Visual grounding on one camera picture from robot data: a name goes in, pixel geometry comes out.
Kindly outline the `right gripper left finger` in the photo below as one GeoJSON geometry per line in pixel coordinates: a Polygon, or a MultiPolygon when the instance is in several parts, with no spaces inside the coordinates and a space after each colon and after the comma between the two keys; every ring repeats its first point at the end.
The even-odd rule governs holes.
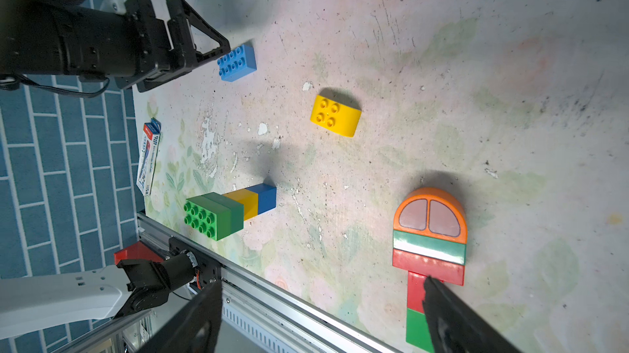
{"type": "Polygon", "coordinates": [[[214,352],[222,321],[222,282],[204,287],[139,353],[150,352],[214,352]]]}

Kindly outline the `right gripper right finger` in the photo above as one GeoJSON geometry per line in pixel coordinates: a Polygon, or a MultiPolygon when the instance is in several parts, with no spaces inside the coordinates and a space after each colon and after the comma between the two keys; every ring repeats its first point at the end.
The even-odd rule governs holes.
{"type": "Polygon", "coordinates": [[[424,290],[424,311],[435,352],[519,352],[440,280],[428,277],[424,290]]]}

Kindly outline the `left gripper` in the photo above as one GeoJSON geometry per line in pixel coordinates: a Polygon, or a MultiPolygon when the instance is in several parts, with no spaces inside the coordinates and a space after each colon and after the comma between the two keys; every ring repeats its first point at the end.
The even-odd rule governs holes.
{"type": "Polygon", "coordinates": [[[229,40],[185,0],[166,0],[167,27],[151,0],[127,0],[124,15],[10,0],[1,17],[1,73],[113,78],[121,88],[141,85],[170,69],[193,70],[231,51],[229,40]]]}

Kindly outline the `small green lego brick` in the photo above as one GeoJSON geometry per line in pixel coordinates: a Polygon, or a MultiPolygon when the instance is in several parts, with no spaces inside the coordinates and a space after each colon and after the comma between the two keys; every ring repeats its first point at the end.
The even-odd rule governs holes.
{"type": "Polygon", "coordinates": [[[406,311],[406,342],[424,351],[434,353],[425,314],[411,308],[406,311]]]}

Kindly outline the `long red lego brick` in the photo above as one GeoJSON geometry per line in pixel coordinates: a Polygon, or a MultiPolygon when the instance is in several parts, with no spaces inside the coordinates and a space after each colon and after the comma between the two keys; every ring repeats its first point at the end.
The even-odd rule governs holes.
{"type": "Polygon", "coordinates": [[[397,249],[394,249],[392,253],[392,265],[398,269],[439,279],[445,283],[465,285],[463,265],[397,249]]]}

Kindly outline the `long blue lego brick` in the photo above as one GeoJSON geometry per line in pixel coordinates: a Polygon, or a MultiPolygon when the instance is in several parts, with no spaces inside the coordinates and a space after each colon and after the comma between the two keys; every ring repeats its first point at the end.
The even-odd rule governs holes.
{"type": "Polygon", "coordinates": [[[219,76],[223,81],[234,82],[257,70],[255,52],[250,44],[238,46],[217,60],[219,76]]]}

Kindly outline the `long green lego brick back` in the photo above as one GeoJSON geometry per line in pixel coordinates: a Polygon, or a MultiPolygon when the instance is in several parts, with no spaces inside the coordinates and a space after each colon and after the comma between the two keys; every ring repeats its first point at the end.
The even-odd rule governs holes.
{"type": "Polygon", "coordinates": [[[192,197],[186,200],[183,210],[185,224],[214,241],[234,232],[231,210],[218,202],[203,196],[192,197]]]}

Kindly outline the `long green lego brick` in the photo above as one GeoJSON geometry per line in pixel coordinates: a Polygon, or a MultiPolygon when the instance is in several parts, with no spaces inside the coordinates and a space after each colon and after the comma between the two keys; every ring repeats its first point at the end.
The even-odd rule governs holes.
{"type": "Polygon", "coordinates": [[[210,192],[206,194],[205,197],[229,209],[231,233],[237,233],[238,231],[243,229],[244,205],[242,203],[226,197],[225,195],[220,195],[216,192],[210,192]]]}
{"type": "Polygon", "coordinates": [[[421,256],[427,256],[457,265],[466,263],[466,245],[440,238],[431,238],[414,233],[393,231],[393,247],[421,256]]]}
{"type": "Polygon", "coordinates": [[[231,210],[218,202],[203,196],[192,197],[186,200],[183,210],[185,224],[214,241],[234,232],[231,210]]]}

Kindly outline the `orange round lego piece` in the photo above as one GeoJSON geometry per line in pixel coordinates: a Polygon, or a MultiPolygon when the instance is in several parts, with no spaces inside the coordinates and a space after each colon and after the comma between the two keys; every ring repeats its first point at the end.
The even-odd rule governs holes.
{"type": "Polygon", "coordinates": [[[396,210],[393,229],[452,243],[468,242],[462,203],[449,192],[435,187],[421,187],[411,192],[396,210]]]}

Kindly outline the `small yellow lego brick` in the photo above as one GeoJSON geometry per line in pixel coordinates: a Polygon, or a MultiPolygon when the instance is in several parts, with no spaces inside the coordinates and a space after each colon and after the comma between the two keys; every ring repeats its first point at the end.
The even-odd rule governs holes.
{"type": "Polygon", "coordinates": [[[224,196],[243,205],[244,220],[250,220],[258,215],[259,195],[256,192],[243,188],[228,192],[224,196]]]}

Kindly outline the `small blue lego brick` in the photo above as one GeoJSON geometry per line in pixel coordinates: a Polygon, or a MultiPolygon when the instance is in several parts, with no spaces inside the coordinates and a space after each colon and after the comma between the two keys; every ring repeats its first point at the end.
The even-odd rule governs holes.
{"type": "Polygon", "coordinates": [[[269,210],[273,210],[277,204],[277,188],[269,184],[257,184],[247,188],[258,196],[258,211],[261,215],[269,210]]]}

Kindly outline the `yellow rounded lego brick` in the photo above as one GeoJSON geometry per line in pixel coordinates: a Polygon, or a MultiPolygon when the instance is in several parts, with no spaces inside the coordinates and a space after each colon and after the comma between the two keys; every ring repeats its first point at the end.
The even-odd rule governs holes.
{"type": "Polygon", "coordinates": [[[330,132],[353,138],[362,112],[318,95],[311,112],[311,122],[330,132]]]}

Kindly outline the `small red lego brick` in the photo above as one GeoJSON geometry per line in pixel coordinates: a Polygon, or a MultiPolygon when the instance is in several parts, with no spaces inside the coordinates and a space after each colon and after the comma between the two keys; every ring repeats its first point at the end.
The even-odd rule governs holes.
{"type": "Polygon", "coordinates": [[[407,307],[421,314],[425,313],[424,300],[426,292],[424,284],[426,279],[425,275],[408,272],[407,307]]]}

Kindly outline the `long green lego brick front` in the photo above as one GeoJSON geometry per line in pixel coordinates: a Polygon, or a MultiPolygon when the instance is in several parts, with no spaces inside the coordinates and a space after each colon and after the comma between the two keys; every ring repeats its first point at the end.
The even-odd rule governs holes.
{"type": "Polygon", "coordinates": [[[393,247],[421,256],[427,256],[457,265],[466,263],[466,245],[440,238],[431,238],[414,233],[393,231],[393,247]]]}

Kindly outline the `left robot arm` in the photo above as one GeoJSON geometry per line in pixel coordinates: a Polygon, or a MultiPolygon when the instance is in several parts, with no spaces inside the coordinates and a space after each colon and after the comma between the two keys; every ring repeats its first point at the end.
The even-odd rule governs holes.
{"type": "MultiPolygon", "coordinates": [[[[229,41],[185,0],[167,0],[159,20],[150,0],[127,0],[116,15],[49,0],[21,0],[1,33],[1,73],[23,84],[31,74],[74,74],[147,91],[190,73],[229,51],[229,41]]],[[[166,331],[177,342],[207,328],[216,339],[222,315],[219,274],[203,273],[189,251],[162,262],[124,260],[95,271],[4,279],[1,336],[13,338],[82,320],[122,318],[167,302],[200,276],[202,289],[166,331]]]]}

